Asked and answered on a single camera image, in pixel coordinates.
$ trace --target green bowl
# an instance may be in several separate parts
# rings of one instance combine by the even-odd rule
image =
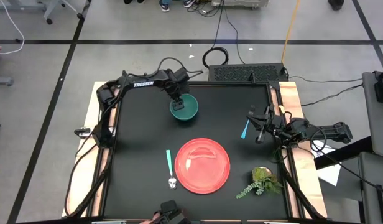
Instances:
[[[182,94],[180,97],[183,99],[184,108],[175,111],[172,106],[173,100],[171,100],[169,110],[175,118],[181,121],[188,121],[197,114],[198,102],[197,99],[190,94]]]

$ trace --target white cable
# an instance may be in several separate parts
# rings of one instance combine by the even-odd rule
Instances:
[[[6,6],[5,6],[5,3],[4,3],[2,0],[0,0],[0,1],[1,1],[2,5],[3,5],[4,8],[5,8],[5,11],[6,11],[7,16],[9,17],[9,19],[10,19],[11,22],[12,22],[12,24],[15,26],[15,28],[16,28],[17,31],[20,33],[20,35],[22,36],[22,39],[23,39],[23,41],[22,41],[22,45],[20,46],[19,49],[17,49],[17,50],[13,50],[13,51],[11,51],[11,52],[0,53],[0,55],[5,55],[5,54],[11,54],[11,53],[19,52],[20,50],[22,50],[23,45],[24,45],[24,36],[23,36],[22,32],[19,30],[19,28],[17,28],[16,24],[13,22],[11,16],[9,15],[9,12],[7,11],[7,8],[6,8]]]

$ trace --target green leaves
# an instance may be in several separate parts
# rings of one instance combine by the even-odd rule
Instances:
[[[254,170],[252,170],[252,181],[253,183],[240,192],[240,194],[236,196],[236,199],[244,197],[253,189],[257,189],[255,191],[256,195],[261,195],[265,189],[269,192],[279,194],[281,193],[280,189],[283,187],[277,180],[277,177],[264,167],[255,167]]]
[[[254,182],[257,181],[265,181],[266,178],[270,176],[270,173],[265,168],[255,167],[252,170],[252,180]]]

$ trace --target spoon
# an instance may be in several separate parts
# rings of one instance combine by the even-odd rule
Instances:
[[[172,172],[172,160],[171,160],[171,151],[167,150],[167,162],[169,167],[169,174],[171,175],[171,178],[168,180],[169,188],[171,190],[175,190],[177,188],[177,180],[173,177]]]

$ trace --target person's hand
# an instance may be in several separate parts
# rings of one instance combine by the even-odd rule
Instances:
[[[156,220],[158,217],[160,217],[160,213],[159,212],[154,214],[154,216],[153,216],[153,218],[151,220],[143,221],[143,222],[141,222],[141,224],[150,224],[150,223],[152,223],[152,221]]]

